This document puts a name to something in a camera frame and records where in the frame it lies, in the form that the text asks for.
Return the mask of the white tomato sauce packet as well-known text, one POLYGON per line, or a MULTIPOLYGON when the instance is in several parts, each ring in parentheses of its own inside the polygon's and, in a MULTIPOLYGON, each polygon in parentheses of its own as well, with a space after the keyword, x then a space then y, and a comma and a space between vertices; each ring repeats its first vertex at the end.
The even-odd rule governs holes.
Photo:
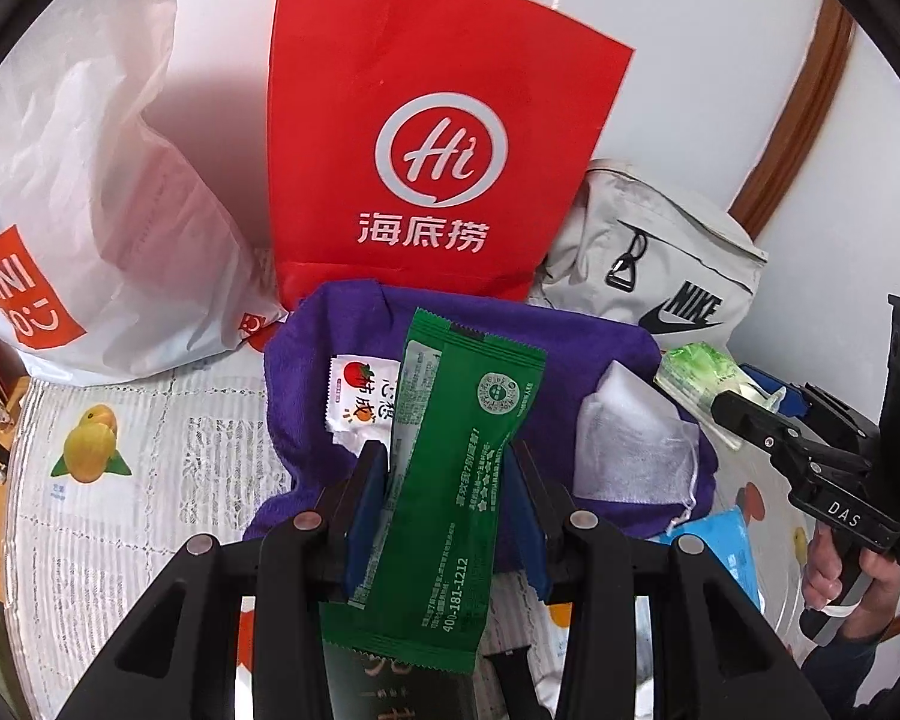
POLYGON ((390 447, 400 363, 364 355, 329 360, 325 424, 334 445, 361 455, 373 440, 390 447))

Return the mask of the grey Nike waist bag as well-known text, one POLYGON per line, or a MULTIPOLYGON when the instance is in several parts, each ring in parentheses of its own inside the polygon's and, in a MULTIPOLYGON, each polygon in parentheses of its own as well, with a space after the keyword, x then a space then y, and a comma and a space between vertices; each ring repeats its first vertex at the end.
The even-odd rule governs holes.
POLYGON ((722 208, 626 163, 590 163, 528 301, 649 332, 660 348, 724 351, 767 254, 722 208))

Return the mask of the dark green tea tin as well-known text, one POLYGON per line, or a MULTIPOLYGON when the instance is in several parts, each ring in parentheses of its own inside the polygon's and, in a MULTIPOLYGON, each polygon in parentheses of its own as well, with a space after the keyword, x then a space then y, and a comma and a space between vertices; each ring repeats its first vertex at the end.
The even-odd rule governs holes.
POLYGON ((323 645, 334 718, 500 718, 494 683, 323 645))

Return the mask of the blue tissue pack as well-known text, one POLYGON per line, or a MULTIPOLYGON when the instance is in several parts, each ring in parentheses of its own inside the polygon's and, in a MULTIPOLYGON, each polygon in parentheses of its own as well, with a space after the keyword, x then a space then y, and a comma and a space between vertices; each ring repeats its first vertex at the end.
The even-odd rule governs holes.
POLYGON ((653 543, 671 544, 681 536, 697 536, 724 564, 741 589, 759 611, 764 611, 764 601, 759 592, 756 561, 752 555, 751 541, 746 529, 745 517, 738 507, 717 512, 699 520, 681 523, 665 533, 652 536, 653 543))

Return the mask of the white Miniso plastic bag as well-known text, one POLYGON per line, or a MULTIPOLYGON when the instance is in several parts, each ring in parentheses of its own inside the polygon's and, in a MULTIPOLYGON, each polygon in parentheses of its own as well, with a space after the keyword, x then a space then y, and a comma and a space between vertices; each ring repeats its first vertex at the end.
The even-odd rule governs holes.
POLYGON ((145 379, 281 317, 237 224, 146 124, 176 0, 52 0, 0 65, 0 340, 35 379, 145 379))

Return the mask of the fruit print tablecloth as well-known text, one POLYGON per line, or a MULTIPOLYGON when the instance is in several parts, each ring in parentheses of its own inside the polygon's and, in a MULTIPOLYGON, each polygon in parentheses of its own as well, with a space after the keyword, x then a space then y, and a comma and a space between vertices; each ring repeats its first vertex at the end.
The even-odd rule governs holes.
MULTIPOLYGON (((55 718, 69 692, 152 579, 195 533, 238 541, 290 476, 266 427, 263 355, 245 346, 193 366, 110 387, 37 380, 22 400, 9 466, 4 527, 6 626, 34 718, 55 718), (118 422, 130 476, 91 483, 52 476, 64 439, 91 406, 118 422)), ((808 520, 756 450, 718 452, 712 510, 740 507, 749 522, 759 606, 802 661, 800 574, 808 520)), ((532 645, 539 700, 556 710, 569 613, 549 611, 521 574, 494 577, 481 655, 532 645)))

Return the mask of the purple towel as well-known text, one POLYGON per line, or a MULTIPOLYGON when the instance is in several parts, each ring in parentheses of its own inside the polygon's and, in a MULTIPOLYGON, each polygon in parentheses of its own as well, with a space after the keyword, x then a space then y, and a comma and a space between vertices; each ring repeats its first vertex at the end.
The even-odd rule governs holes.
POLYGON ((363 608, 380 595, 422 598, 442 583, 486 587, 499 531, 502 454, 528 436, 553 483, 574 481, 577 418, 608 369, 650 382, 662 355, 635 325, 521 302, 336 281, 302 301, 263 353, 268 427, 294 486, 261 505, 249 539, 294 538, 362 458, 326 427, 331 361, 394 359, 397 401, 388 493, 359 548, 363 608))

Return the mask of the green pocket tissue pack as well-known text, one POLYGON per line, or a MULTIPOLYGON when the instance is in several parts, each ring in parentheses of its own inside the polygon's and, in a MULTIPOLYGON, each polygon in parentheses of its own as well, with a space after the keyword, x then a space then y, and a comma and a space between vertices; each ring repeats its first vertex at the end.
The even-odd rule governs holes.
POLYGON ((733 392, 777 413, 787 393, 783 385, 764 390, 729 355, 707 343, 690 343, 667 351, 656 371, 655 383, 706 426, 710 437, 717 437, 731 450, 740 450, 743 441, 713 421, 713 399, 722 392, 733 392))

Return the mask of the brown wooden door frame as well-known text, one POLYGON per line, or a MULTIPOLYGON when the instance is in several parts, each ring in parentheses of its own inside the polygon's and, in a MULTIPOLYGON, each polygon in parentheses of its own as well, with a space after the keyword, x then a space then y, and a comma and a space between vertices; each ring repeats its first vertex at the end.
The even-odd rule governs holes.
POLYGON ((821 0, 784 109, 730 206, 730 215, 753 239, 774 216, 818 140, 844 78, 855 29, 857 23, 839 0, 821 0))

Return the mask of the green sachet packet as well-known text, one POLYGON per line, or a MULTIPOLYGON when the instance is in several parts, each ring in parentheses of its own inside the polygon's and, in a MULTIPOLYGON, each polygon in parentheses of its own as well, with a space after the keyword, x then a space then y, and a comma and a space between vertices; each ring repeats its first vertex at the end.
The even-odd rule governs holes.
POLYGON ((502 456, 544 367, 534 346, 414 312, 379 528, 364 580, 323 608, 326 642, 471 673, 491 596, 502 456))

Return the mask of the red paper shopping bag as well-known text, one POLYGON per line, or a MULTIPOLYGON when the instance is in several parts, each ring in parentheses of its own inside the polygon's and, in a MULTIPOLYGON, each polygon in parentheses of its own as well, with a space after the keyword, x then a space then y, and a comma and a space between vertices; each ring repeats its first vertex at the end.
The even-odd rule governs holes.
POLYGON ((525 298, 631 59, 533 0, 276 0, 281 302, 361 278, 525 298))

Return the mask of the mesh drawstring pouch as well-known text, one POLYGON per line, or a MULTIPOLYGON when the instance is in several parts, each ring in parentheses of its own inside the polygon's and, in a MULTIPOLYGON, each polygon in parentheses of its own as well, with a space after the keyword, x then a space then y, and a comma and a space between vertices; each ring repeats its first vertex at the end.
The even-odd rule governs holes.
POLYGON ((580 405, 575 429, 575 497, 611 504, 676 505, 665 530, 696 507, 696 422, 619 361, 580 405))

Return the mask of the black watch strap short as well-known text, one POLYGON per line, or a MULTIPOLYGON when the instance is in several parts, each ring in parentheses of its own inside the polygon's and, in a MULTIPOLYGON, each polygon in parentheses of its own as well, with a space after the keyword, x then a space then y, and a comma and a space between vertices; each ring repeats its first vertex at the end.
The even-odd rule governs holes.
POLYGON ((551 720, 551 712, 536 695, 528 663, 529 651, 530 645, 520 645, 489 653, 484 660, 493 668, 510 720, 551 720))

